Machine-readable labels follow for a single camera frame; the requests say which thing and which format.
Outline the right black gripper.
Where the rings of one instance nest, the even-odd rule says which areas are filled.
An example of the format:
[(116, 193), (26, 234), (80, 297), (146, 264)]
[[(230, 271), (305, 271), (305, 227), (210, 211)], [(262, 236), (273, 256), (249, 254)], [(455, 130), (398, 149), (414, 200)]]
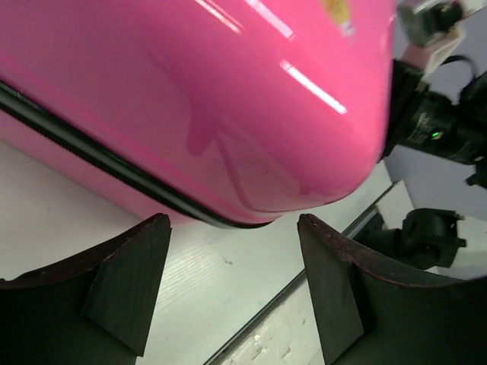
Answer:
[(457, 136), (461, 108), (444, 94), (430, 90), (423, 73), (404, 61), (393, 61), (390, 114), (381, 157), (397, 146), (454, 162), (463, 160)]

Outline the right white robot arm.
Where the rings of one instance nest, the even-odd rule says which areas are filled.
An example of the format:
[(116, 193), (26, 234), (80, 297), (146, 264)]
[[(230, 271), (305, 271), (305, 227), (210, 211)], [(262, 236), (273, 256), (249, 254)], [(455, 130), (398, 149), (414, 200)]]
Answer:
[(405, 1), (383, 157), (420, 208), (467, 214), (451, 271), (486, 272), (486, 3)]

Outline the pink hard-shell suitcase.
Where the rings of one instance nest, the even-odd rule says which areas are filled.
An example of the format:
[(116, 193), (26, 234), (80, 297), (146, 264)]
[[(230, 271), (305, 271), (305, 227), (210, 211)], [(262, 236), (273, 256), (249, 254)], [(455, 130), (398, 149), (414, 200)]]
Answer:
[(3, 1), (1, 138), (139, 217), (261, 227), (354, 192), (393, 1)]

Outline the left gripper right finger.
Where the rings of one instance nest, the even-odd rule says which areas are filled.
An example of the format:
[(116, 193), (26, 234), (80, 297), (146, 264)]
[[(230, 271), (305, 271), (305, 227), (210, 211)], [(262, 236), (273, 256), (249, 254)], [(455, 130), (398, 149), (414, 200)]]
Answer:
[(486, 279), (405, 265), (312, 214), (298, 236), (327, 364), (484, 364)]

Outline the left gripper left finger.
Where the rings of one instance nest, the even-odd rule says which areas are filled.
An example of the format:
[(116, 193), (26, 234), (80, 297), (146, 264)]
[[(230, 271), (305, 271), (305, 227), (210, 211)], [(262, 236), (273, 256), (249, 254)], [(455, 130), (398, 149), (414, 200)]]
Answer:
[(156, 214), (1, 282), (3, 364), (134, 364), (145, 353), (171, 235)]

